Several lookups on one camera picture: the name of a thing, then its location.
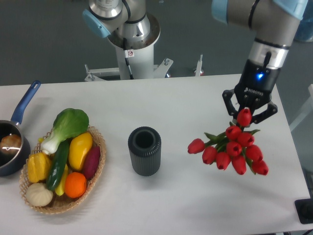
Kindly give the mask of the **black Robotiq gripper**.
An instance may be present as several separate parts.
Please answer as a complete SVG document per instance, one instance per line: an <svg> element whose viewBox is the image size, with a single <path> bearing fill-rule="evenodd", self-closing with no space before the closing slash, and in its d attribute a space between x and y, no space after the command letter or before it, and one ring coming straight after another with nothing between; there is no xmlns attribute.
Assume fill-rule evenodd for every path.
<svg viewBox="0 0 313 235"><path fill-rule="evenodd" d="M227 112L237 123L239 112L243 108L249 108L251 124L258 124L278 112L277 105L271 101L271 92L276 83L281 69L270 69L247 60L239 83L232 90L223 91L222 97ZM239 108L236 109L232 97L236 96ZM267 104L265 111L254 115L254 111Z"/></svg>

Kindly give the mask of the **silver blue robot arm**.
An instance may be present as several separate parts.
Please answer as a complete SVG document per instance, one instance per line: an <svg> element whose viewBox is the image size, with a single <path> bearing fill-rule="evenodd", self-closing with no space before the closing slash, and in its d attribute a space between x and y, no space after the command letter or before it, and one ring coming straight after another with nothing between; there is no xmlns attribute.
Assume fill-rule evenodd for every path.
<svg viewBox="0 0 313 235"><path fill-rule="evenodd" d="M266 106L251 122L260 123L276 114L271 92L302 20L305 0L215 0L213 17L225 24L237 24L256 32L239 83L223 92L234 123L243 110L251 113ZM164 77L172 61L154 64L154 44L160 35L156 18L147 13L143 0L91 0L83 11L88 28L115 47L119 74L125 79Z"/></svg>

